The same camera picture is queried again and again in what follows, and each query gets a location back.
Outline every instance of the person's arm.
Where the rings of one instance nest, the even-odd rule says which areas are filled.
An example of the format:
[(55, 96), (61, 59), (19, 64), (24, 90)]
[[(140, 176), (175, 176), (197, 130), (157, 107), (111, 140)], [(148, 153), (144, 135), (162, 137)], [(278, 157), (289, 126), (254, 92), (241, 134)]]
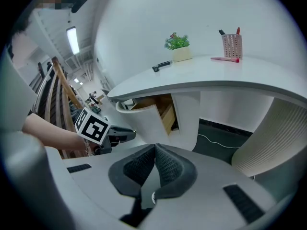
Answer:
[(77, 133), (59, 128), (36, 114), (30, 114), (22, 131), (38, 138), (46, 147), (59, 150), (85, 150), (85, 143)]

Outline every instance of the black device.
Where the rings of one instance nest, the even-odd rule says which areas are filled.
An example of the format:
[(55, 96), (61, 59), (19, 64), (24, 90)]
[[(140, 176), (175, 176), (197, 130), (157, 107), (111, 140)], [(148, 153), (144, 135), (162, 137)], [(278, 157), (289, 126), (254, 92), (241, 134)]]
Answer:
[(168, 65), (172, 64), (172, 62), (173, 62), (172, 60), (169, 60), (169, 61), (160, 63), (160, 64), (158, 64), (158, 65), (155, 65), (155, 66), (153, 67), (153, 70), (154, 70), (154, 72), (158, 72), (160, 67), (168, 66)]
[(221, 30), (219, 30), (219, 33), (221, 34), (221, 35), (225, 35), (225, 32), (221, 29)]
[(119, 143), (133, 140), (136, 137), (136, 132), (129, 128), (112, 125), (101, 145), (95, 147), (95, 155), (106, 154), (112, 152), (112, 147)]
[(77, 0), (71, 7), (71, 12), (76, 13), (88, 0)]

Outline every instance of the pen holder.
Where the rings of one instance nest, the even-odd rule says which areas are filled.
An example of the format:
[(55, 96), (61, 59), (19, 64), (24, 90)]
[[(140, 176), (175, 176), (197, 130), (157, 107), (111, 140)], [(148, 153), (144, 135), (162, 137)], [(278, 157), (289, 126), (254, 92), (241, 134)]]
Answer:
[(230, 58), (243, 58), (242, 36), (238, 34), (222, 35), (224, 56)]

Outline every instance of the fluorescent light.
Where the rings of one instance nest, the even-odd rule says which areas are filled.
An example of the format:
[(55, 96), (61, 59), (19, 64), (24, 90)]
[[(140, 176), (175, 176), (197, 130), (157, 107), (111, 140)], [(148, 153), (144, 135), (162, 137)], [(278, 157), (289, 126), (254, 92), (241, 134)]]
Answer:
[(73, 26), (71, 28), (68, 28), (66, 32), (67, 32), (69, 44), (71, 45), (72, 53), (74, 55), (78, 54), (80, 51), (79, 51), (76, 27)]

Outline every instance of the curved desk surface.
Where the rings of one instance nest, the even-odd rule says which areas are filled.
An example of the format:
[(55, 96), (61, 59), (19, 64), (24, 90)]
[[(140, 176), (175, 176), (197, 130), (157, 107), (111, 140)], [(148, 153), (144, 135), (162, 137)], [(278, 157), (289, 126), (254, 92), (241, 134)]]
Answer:
[(307, 108), (307, 79), (270, 62), (244, 57), (240, 63), (211, 56), (141, 72), (113, 88), (108, 97), (127, 100), (150, 95), (202, 90), (249, 89)]

